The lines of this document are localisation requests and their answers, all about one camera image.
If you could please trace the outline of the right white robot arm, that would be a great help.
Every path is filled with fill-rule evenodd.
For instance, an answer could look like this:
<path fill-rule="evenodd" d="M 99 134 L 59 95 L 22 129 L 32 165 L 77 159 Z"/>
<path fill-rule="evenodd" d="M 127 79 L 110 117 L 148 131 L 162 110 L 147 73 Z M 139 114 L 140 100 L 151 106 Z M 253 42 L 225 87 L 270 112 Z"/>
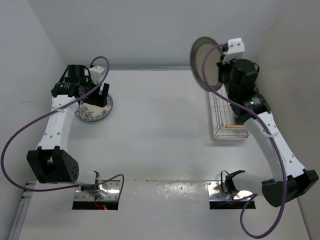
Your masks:
<path fill-rule="evenodd" d="M 319 179 L 315 170 L 307 170 L 294 156 L 276 126 L 271 108 L 256 89 L 259 66 L 247 59 L 218 62 L 218 81 L 223 84 L 237 120 L 249 130 L 262 150 L 272 177 L 252 175 L 245 170 L 230 173 L 224 188 L 229 194 L 247 190 L 264 196 L 273 207 L 304 195 Z"/>

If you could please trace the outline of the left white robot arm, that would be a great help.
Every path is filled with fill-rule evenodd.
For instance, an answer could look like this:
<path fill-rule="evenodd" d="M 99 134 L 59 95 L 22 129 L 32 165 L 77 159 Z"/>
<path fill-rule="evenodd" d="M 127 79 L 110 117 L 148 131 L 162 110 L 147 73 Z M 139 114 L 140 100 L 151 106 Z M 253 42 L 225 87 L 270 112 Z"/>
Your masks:
<path fill-rule="evenodd" d="M 68 153 L 68 139 L 73 118 L 80 103 L 97 107 L 107 105 L 109 84 L 102 83 L 107 68 L 71 64 L 51 90 L 51 110 L 44 134 L 35 150 L 27 153 L 34 175 L 41 184 L 76 184 L 91 186 L 98 173 L 80 167 Z"/>

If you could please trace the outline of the silver rimmed cream plate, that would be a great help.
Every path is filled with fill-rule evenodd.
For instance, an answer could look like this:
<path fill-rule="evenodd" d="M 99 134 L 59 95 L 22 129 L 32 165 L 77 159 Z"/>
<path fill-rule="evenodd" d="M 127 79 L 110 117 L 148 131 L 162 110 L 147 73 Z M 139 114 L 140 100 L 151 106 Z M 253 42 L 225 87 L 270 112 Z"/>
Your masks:
<path fill-rule="evenodd" d="M 222 48 L 208 37 L 198 38 L 190 50 L 190 67 L 197 84 L 206 92 L 218 91 L 222 87 L 219 82 L 218 63 L 223 56 Z"/>

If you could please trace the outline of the blue floral white plate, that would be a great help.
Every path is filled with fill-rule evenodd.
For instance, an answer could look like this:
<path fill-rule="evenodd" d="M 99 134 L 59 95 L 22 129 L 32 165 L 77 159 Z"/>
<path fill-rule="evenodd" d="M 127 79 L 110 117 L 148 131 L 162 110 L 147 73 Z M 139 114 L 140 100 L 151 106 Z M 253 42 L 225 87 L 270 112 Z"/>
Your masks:
<path fill-rule="evenodd" d="M 96 122 L 104 119 L 113 109 L 113 99 L 107 95 L 107 103 L 104 107 L 81 102 L 75 111 L 75 115 L 85 122 Z"/>

